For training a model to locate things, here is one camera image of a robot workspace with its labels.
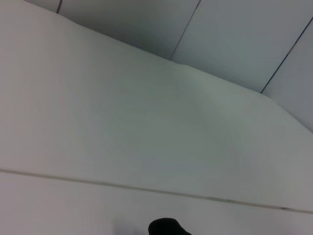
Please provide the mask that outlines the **black shirt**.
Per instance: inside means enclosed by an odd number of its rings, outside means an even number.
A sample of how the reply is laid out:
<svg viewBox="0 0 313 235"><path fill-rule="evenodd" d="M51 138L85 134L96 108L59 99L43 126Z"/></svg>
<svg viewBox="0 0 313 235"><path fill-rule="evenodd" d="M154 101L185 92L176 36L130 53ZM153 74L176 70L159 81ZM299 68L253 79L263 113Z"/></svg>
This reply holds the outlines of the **black shirt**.
<svg viewBox="0 0 313 235"><path fill-rule="evenodd" d="M191 235L177 220L160 218L152 221L148 227L149 235Z"/></svg>

